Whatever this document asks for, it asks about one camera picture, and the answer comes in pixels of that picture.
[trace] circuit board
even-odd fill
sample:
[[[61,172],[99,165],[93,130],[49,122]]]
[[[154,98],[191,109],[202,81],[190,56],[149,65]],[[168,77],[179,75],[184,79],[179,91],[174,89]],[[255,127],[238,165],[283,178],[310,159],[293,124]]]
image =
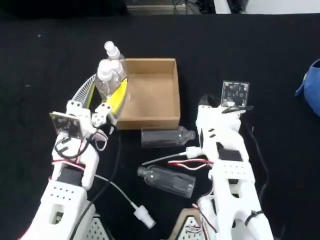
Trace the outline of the circuit board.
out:
[[[80,120],[77,117],[61,112],[51,112],[50,117],[57,134],[62,132],[68,133],[70,138],[83,138]]]
[[[248,82],[224,81],[222,87],[221,106],[244,108],[247,106],[248,95]]]

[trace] blue cap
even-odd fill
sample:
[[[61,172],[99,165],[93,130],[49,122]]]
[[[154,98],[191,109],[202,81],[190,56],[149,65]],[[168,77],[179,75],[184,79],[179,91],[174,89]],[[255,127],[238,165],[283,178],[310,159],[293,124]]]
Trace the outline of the blue cap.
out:
[[[295,96],[302,92],[312,110],[320,117],[320,59],[310,66],[304,75],[302,85],[295,91]]]

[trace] plastic bottle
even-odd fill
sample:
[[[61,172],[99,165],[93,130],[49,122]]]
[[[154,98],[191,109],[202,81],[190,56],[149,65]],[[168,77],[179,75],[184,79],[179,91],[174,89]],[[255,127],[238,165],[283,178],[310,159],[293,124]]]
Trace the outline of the plastic bottle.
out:
[[[196,178],[193,176],[156,165],[147,168],[139,167],[137,175],[143,177],[144,181],[151,187],[188,199],[191,198],[196,183]]]
[[[109,60],[119,60],[122,64],[122,67],[124,71],[126,71],[126,59],[125,57],[120,53],[117,46],[114,45],[112,41],[107,41],[104,44],[104,49],[106,50],[106,54],[108,55]]]
[[[127,77],[127,73],[124,70],[121,62],[119,60],[111,60],[111,67],[112,69],[119,75],[120,83]]]
[[[109,83],[113,76],[114,74],[110,61],[107,59],[100,61],[94,82],[103,101],[107,100],[110,95]]]
[[[189,140],[194,140],[196,134],[183,126],[177,129],[142,129],[141,145],[143,148],[165,148],[183,146]]]

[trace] cardboard box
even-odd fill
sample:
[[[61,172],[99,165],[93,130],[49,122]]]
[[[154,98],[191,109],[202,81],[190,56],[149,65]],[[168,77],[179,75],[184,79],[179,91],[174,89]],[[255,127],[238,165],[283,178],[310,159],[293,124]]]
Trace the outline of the cardboard box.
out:
[[[180,120],[175,59],[128,58],[128,95],[117,126],[121,130],[176,128]]]

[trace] black table surface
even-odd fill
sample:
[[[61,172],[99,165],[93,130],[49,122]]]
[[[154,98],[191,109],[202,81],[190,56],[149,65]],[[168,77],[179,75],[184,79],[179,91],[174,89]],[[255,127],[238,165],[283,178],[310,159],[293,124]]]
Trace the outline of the black table surface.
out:
[[[1,239],[13,240],[31,223],[52,173],[56,133],[49,112],[67,101],[104,58],[112,40],[127,58],[175,58],[180,124],[195,130],[203,94],[220,96],[223,80],[250,82],[243,116],[254,126],[270,181],[262,207],[282,239],[316,234],[320,119],[303,97],[294,97],[310,64],[320,55],[319,14],[142,16],[0,22],[0,213]],[[113,187],[96,202],[101,220],[117,240],[167,238],[183,208],[208,191],[208,171],[196,176],[191,199],[146,185],[137,168],[183,147],[142,149],[139,131],[122,131],[117,183],[157,224],[148,230]],[[244,132],[260,189],[266,179],[255,145]],[[197,145],[191,141],[188,146]],[[98,174],[109,177],[117,151],[111,138]],[[95,180],[89,198],[104,182]]]

